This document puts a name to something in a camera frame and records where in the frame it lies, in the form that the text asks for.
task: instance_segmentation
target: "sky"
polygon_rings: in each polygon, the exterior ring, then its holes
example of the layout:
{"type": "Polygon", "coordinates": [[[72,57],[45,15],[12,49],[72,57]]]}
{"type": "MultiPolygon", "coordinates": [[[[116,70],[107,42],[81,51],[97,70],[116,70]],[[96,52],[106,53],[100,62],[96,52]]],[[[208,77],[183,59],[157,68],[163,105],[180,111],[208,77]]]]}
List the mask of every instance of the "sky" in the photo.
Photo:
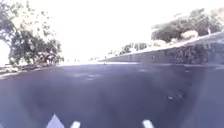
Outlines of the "sky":
{"type": "Polygon", "coordinates": [[[149,43],[150,27],[218,0],[32,0],[49,11],[67,58],[101,56],[128,43],[149,43]]]}

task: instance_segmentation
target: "tree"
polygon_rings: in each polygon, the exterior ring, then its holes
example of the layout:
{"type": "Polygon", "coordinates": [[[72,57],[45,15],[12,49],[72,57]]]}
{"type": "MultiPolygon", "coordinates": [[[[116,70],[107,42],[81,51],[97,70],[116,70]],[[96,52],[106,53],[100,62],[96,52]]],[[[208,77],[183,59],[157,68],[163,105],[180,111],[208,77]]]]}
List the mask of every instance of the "tree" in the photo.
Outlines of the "tree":
{"type": "Polygon", "coordinates": [[[147,47],[146,43],[130,43],[122,48],[120,55],[130,53],[132,48],[135,49],[136,51],[139,51],[145,49],[146,47],[147,47]]]}
{"type": "Polygon", "coordinates": [[[49,25],[47,12],[37,11],[25,0],[1,0],[0,37],[10,47],[11,64],[58,63],[60,42],[49,25]]]}
{"type": "Polygon", "coordinates": [[[187,16],[181,16],[165,24],[155,25],[152,33],[153,40],[164,40],[170,42],[172,39],[182,40],[181,34],[194,30],[199,36],[215,33],[223,30],[223,24],[214,14],[204,8],[195,9],[187,16]]]}

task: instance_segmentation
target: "white road marking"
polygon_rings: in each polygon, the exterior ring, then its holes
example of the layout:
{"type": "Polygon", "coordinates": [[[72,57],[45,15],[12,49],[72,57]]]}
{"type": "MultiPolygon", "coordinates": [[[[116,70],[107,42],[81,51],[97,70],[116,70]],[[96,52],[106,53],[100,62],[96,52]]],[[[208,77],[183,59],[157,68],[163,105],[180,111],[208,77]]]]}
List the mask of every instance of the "white road marking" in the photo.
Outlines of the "white road marking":
{"type": "Polygon", "coordinates": [[[142,124],[143,124],[144,128],[154,128],[154,126],[150,120],[143,120],[142,124]]]}
{"type": "Polygon", "coordinates": [[[81,123],[78,121],[74,121],[70,128],[80,128],[81,123]]]}

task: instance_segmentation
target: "road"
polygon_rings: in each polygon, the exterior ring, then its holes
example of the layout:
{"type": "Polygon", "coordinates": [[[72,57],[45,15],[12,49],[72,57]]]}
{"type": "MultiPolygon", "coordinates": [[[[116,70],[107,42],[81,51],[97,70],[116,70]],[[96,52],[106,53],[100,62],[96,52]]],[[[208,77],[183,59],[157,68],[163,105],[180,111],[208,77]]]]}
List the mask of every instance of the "road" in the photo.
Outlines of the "road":
{"type": "Polygon", "coordinates": [[[0,80],[0,123],[45,128],[223,128],[224,70],[214,67],[91,64],[30,71],[0,80]]]}

